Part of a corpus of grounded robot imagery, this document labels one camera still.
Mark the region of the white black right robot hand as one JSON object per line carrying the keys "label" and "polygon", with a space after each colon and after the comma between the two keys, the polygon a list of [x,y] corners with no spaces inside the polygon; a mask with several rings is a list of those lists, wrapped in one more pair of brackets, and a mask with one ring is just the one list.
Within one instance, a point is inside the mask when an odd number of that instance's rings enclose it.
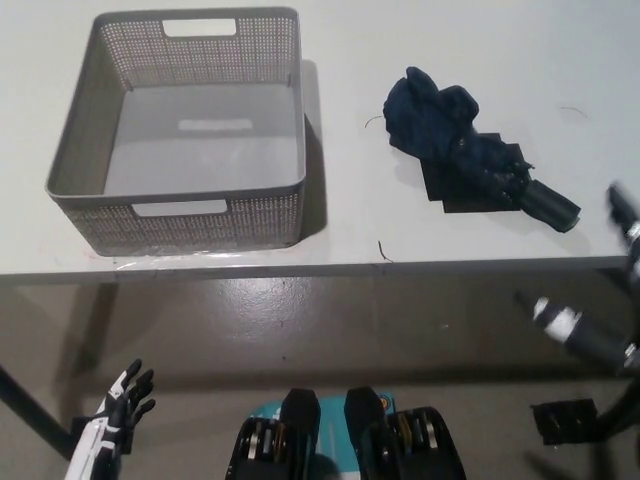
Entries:
{"label": "white black right robot hand", "polygon": [[[635,307],[639,306],[639,209],[624,189],[613,183],[607,190],[610,217],[618,226],[627,249],[626,280]],[[530,316],[532,323],[571,354],[593,360],[611,371],[639,372],[639,337],[625,336],[608,329],[585,313],[534,297],[522,291],[515,300]]]}

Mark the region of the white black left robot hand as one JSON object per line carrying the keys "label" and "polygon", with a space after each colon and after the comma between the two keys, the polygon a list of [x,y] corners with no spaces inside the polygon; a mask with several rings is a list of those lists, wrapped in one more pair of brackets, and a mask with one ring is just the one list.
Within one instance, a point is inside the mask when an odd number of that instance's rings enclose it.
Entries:
{"label": "white black left robot hand", "polygon": [[103,398],[92,422],[120,437],[131,437],[143,416],[156,406],[149,395],[154,389],[154,371],[141,372],[142,360],[134,360],[115,380]]}

